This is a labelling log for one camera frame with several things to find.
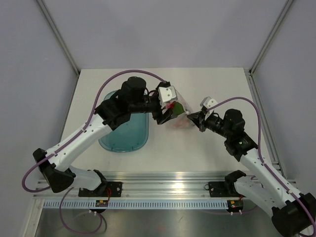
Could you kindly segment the red strawberry bunch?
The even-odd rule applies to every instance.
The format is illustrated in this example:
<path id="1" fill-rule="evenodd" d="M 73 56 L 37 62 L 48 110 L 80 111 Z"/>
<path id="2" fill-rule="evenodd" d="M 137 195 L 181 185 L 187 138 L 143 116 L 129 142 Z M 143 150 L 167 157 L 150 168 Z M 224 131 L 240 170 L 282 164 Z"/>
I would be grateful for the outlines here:
<path id="1" fill-rule="evenodd" d="M 191 126 L 191 121 L 187 118 L 189 114 L 179 102 L 173 101 L 166 105 L 166 108 L 173 109 L 174 118 L 167 122 L 167 126 L 170 128 L 189 128 Z"/>

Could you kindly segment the clear pink zip top bag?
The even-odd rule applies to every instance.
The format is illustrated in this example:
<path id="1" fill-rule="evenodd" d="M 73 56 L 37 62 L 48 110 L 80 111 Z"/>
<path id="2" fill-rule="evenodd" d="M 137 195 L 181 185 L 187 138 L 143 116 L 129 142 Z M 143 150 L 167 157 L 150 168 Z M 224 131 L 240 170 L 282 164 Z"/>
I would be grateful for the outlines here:
<path id="1" fill-rule="evenodd" d="M 173 113 L 177 116 L 166 122 L 166 126 L 172 129 L 184 129 L 194 127 L 194 123 L 187 118 L 187 115 L 193 113 L 193 110 L 183 98 L 183 96 L 177 92 L 177 99 L 172 102 L 168 102 L 165 106 L 164 111 L 172 109 Z"/>

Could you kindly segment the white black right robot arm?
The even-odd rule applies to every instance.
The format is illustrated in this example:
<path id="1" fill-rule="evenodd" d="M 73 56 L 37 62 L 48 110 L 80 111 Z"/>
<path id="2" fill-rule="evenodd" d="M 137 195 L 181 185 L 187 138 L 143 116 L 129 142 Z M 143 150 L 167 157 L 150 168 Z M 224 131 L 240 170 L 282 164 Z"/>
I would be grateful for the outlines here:
<path id="1" fill-rule="evenodd" d="M 316 226 L 315 197 L 300 192 L 266 162 L 259 146 L 244 131 L 245 120 L 239 110 L 229 109 L 223 118 L 200 111 L 188 115 L 188 119 L 201 132 L 209 129 L 224 137 L 228 153 L 259 180 L 255 183 L 242 171 L 234 171 L 225 177 L 224 190 L 228 195 L 249 198 L 267 213 L 283 237 L 302 235 L 308 227 Z"/>

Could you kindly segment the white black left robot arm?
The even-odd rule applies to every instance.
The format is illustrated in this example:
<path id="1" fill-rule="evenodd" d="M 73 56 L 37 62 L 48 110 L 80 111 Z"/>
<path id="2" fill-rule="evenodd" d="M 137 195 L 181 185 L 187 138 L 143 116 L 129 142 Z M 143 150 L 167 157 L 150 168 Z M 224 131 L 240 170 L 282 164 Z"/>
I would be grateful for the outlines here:
<path id="1" fill-rule="evenodd" d="M 48 150 L 34 151 L 39 170 L 54 193 L 82 188 L 102 196 L 107 190 L 106 178 L 96 169 L 72 167 L 75 159 L 97 140 L 127 123 L 132 114 L 151 113 L 157 124 L 173 118 L 166 105 L 177 99 L 175 88 L 169 82 L 160 82 L 152 93 L 146 93 L 146 88 L 144 79 L 130 77 L 109 99 L 96 106 L 88 121 L 72 135 Z"/>

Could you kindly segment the blue transparent plastic tray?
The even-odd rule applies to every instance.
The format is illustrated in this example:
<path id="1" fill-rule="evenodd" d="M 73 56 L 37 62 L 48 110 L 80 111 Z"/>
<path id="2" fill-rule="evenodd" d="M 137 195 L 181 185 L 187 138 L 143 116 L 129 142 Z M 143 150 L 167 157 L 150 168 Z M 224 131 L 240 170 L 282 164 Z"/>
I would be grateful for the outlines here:
<path id="1" fill-rule="evenodd" d="M 149 136 L 149 115 L 132 114 L 130 120 L 98 140 L 110 152 L 126 153 L 141 149 Z"/>

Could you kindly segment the aluminium mounting rail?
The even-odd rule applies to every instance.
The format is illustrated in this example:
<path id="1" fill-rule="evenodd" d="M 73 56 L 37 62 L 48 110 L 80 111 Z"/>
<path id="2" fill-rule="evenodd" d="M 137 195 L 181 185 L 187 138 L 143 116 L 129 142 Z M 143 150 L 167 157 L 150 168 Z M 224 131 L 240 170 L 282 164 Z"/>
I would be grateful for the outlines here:
<path id="1" fill-rule="evenodd" d="M 108 181 L 122 182 L 120 199 L 210 199 L 206 184 L 223 181 L 227 172 L 114 172 Z"/>

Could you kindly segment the right aluminium frame post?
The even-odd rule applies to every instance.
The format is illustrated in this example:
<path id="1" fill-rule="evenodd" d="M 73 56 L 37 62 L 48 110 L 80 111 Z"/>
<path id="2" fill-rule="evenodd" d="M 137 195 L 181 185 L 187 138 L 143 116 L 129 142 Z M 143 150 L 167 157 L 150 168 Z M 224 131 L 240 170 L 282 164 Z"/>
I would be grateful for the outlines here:
<path id="1" fill-rule="evenodd" d="M 284 21 L 286 20 L 287 16 L 289 15 L 291 9 L 293 8 L 296 0 L 286 0 L 284 6 L 282 7 L 281 11 L 279 12 L 271 30 L 268 33 L 262 47 L 258 55 L 256 56 L 252 66 L 249 68 L 249 74 L 253 76 L 257 69 L 259 68 L 261 62 L 264 60 L 266 54 L 268 53 L 272 43 L 274 42 L 275 38 L 278 35 Z"/>

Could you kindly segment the aluminium frame post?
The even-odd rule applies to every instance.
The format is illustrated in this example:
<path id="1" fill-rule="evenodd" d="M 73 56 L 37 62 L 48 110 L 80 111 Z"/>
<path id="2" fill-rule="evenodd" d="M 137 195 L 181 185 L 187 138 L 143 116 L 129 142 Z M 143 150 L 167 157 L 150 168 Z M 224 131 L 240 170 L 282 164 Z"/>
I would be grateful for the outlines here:
<path id="1" fill-rule="evenodd" d="M 262 47 L 258 55 L 256 56 L 252 66 L 249 68 L 249 74 L 253 76 L 257 69 L 259 68 L 261 62 L 264 60 L 266 54 L 268 53 L 272 43 L 274 42 L 275 38 L 278 35 L 284 21 L 286 20 L 287 16 L 289 15 L 291 9 L 293 8 L 296 0 L 286 0 L 284 6 L 282 7 L 281 11 L 279 12 L 271 30 L 268 33 Z"/>
<path id="2" fill-rule="evenodd" d="M 64 41 L 52 14 L 50 13 L 46 3 L 44 0 L 34 0 L 35 4 L 37 5 L 39 11 L 43 15 L 48 27 L 50 28 L 53 36 L 55 37 L 60 49 L 64 53 L 68 63 L 70 64 L 72 70 L 74 71 L 77 78 L 80 76 L 80 68 L 78 67 L 75 59 L 73 58 L 71 52 L 69 51 L 66 42 Z"/>

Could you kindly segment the left aluminium frame post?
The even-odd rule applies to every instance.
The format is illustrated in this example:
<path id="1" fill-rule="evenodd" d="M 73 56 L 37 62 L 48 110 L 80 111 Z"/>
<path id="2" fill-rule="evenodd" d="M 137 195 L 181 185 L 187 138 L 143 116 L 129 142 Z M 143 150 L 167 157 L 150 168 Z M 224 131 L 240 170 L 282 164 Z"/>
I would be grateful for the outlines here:
<path id="1" fill-rule="evenodd" d="M 66 42 L 64 41 L 52 14 L 50 13 L 46 3 L 44 0 L 34 0 L 35 4 L 37 5 L 39 11 L 43 15 L 48 27 L 50 28 L 53 36 L 55 37 L 60 49 L 64 53 L 68 63 L 70 64 L 72 70 L 74 71 L 77 78 L 80 76 L 80 68 L 78 67 L 75 59 L 73 58 L 71 52 L 69 51 Z"/>

